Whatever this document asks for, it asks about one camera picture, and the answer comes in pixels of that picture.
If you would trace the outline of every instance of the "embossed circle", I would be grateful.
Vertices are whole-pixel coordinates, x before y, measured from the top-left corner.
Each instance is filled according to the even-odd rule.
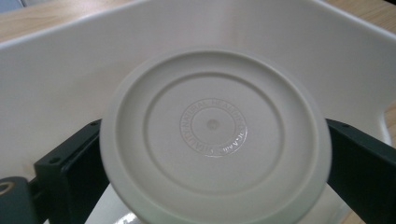
[[[248,127],[235,105],[208,98],[187,107],[180,119],[180,133],[195,151],[208,157],[222,157],[244,144]]]

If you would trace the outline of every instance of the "white plastic container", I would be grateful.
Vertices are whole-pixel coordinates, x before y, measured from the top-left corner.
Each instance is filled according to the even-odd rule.
[[[389,143],[396,38],[320,1],[133,1],[0,44],[0,176],[32,178],[33,163],[101,119],[139,64],[176,49],[216,45],[290,71],[323,116]],[[329,188],[303,223],[329,223],[342,200]],[[127,209],[110,187],[88,222]]]

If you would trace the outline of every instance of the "white lid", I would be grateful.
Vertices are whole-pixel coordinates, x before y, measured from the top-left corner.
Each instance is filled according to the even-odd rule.
[[[148,223],[291,223],[322,192],[327,125],[306,90],[229,49],[168,54],[120,84],[101,129],[108,177]]]

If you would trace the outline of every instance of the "black metal part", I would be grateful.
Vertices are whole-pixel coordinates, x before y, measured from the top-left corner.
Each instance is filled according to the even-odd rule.
[[[345,123],[327,122],[329,185],[366,223],[396,223],[396,150]]]
[[[37,221],[38,223],[44,223],[52,211],[50,196],[46,194],[44,189],[40,188],[37,178],[29,182],[29,190],[35,207]]]
[[[38,186],[49,197],[50,223],[84,223],[108,180],[99,151],[100,120],[35,163]]]
[[[38,223],[25,178],[0,179],[0,223]]]

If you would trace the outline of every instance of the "wooden surface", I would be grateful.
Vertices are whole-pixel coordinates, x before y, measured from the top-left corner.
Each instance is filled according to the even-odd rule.
[[[0,42],[57,24],[78,20],[131,1],[133,0],[54,0],[2,13],[0,14]],[[326,2],[396,34],[396,6],[390,3],[382,0],[326,0]],[[385,117],[395,147],[396,102],[389,106]],[[356,214],[349,212],[342,223],[361,224],[364,222]]]

